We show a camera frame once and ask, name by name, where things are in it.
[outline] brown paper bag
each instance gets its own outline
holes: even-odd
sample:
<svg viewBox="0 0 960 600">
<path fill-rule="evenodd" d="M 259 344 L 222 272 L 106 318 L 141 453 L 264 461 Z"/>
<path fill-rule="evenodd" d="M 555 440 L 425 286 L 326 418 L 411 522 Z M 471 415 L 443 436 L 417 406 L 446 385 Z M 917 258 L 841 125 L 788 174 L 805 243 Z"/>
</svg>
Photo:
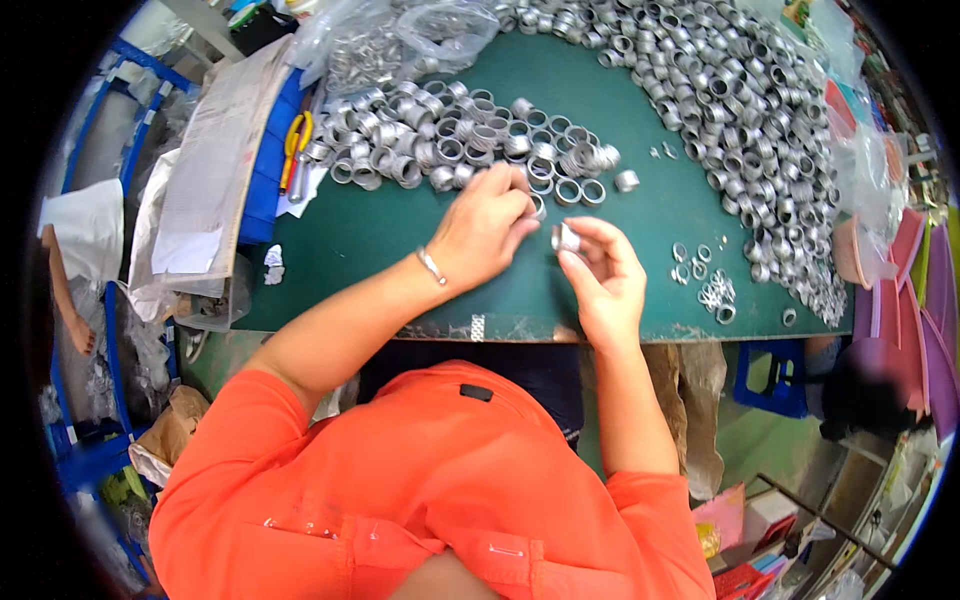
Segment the brown paper bag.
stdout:
<svg viewBox="0 0 960 600">
<path fill-rule="evenodd" d="M 197 390 L 181 385 L 170 394 L 168 406 L 128 451 L 138 473 L 165 487 L 170 470 L 193 438 L 197 423 L 210 404 Z"/>
</svg>

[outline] woman's right hand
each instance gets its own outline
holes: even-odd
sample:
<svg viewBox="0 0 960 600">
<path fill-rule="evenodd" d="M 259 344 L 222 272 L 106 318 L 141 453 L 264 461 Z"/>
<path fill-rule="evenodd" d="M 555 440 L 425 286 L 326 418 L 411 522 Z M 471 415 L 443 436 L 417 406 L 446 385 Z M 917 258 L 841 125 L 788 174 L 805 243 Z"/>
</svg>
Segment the woman's right hand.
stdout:
<svg viewBox="0 0 960 600">
<path fill-rule="evenodd" d="M 580 251 L 561 251 L 560 266 L 573 286 L 580 326 L 594 349 L 615 354 L 640 343 L 647 274 L 623 231 L 593 217 L 565 219 L 581 237 Z"/>
</svg>

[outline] blue plastic stool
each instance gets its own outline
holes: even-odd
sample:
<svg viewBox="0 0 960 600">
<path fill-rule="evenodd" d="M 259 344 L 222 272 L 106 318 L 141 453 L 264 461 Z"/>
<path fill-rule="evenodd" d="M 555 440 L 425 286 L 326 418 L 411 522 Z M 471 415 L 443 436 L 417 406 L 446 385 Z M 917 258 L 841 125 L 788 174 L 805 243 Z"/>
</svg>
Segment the blue plastic stool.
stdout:
<svg viewBox="0 0 960 600">
<path fill-rule="evenodd" d="M 747 388 L 747 374 L 753 352 L 769 353 L 772 357 L 766 388 L 759 394 Z M 788 363 L 793 363 L 792 374 L 788 374 Z M 803 381 L 803 340 L 740 343 L 736 381 L 733 383 L 733 400 L 737 404 L 760 408 L 791 419 L 804 419 L 809 413 L 806 410 Z"/>
</svg>

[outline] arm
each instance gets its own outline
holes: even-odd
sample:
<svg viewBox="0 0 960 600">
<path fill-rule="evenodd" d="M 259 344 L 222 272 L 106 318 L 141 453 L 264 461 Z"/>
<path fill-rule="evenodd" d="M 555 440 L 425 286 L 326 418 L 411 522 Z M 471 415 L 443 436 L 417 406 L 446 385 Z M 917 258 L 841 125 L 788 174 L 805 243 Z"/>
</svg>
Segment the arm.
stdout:
<svg viewBox="0 0 960 600">
<path fill-rule="evenodd" d="M 70 332 L 73 345 L 81 354 L 89 355 L 93 351 L 93 331 L 86 321 L 77 313 L 70 298 L 70 284 L 63 268 L 63 255 L 60 253 L 60 244 L 53 225 L 46 225 L 40 233 L 40 244 L 50 253 L 50 280 L 54 290 L 54 303 L 60 312 L 60 318 Z"/>
<path fill-rule="evenodd" d="M 450 206 L 426 247 L 446 285 L 410 254 L 331 296 L 284 326 L 246 369 L 286 383 L 308 415 L 418 315 L 493 278 L 540 223 L 523 172 L 504 163 L 478 174 Z"/>
<path fill-rule="evenodd" d="M 647 275 L 630 241 L 613 225 L 592 217 L 567 223 L 583 240 L 583 256 L 561 252 L 559 259 L 596 356 L 604 471 L 679 474 L 677 448 L 640 352 Z"/>
</svg>

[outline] crumpled paper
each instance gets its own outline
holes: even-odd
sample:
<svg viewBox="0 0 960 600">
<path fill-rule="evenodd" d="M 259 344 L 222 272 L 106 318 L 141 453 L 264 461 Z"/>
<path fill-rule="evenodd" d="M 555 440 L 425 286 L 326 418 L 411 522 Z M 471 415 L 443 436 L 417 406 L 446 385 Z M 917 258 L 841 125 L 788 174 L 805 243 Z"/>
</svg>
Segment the crumpled paper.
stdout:
<svg viewBox="0 0 960 600">
<path fill-rule="evenodd" d="M 264 285 L 277 285 L 283 281 L 283 248 L 279 244 L 274 244 L 267 250 L 267 255 L 263 257 L 263 265 L 267 267 L 267 273 L 263 276 Z"/>
</svg>

